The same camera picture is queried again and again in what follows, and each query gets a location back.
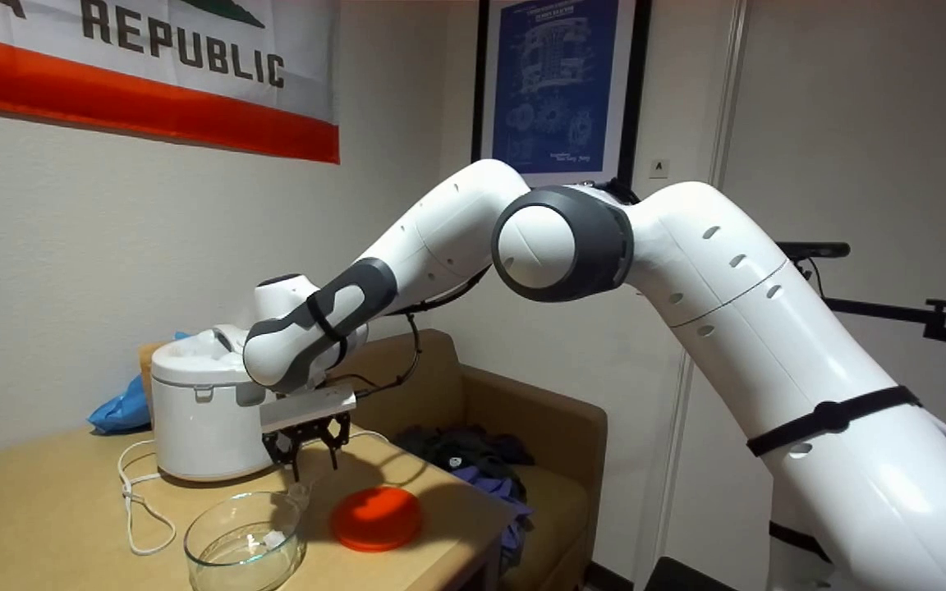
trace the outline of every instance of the wooden table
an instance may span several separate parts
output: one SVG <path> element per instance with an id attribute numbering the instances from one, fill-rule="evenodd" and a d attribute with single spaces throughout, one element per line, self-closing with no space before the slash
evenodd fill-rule
<path id="1" fill-rule="evenodd" d="M 226 486 L 143 483 L 137 496 L 178 521 L 178 540 L 137 559 L 125 541 L 117 463 L 125 446 L 149 437 L 63 432 L 0 454 L 0 587 L 189 587 L 183 527 L 217 498 L 281 494 L 288 483 L 284 469 Z M 137 472 L 155 472 L 152 454 L 128 465 L 128 477 Z M 495 587 L 495 549 L 511 509 L 385 437 L 355 430 L 338 454 L 338 469 L 324 446 L 307 446 L 304 483 L 313 494 L 313 534 L 299 571 L 284 587 L 456 587 L 470 576 Z M 421 498 L 424 533 L 398 551 L 353 551 L 327 528 L 338 498 L 374 483 L 406 486 Z M 143 545 L 166 534 L 144 512 L 136 509 L 136 517 Z"/>

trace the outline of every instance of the framed picture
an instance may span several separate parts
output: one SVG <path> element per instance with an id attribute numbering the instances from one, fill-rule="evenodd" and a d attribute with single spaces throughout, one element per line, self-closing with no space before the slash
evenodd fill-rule
<path id="1" fill-rule="evenodd" d="M 480 0 L 475 158 L 632 194 L 650 0 Z"/>

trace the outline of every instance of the clear glass bowl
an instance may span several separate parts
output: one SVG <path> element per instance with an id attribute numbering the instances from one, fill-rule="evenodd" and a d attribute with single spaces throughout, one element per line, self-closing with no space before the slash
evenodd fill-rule
<path id="1" fill-rule="evenodd" d="M 307 559 L 304 512 L 295 494 L 241 494 L 202 512 L 183 533 L 191 587 L 281 587 Z"/>

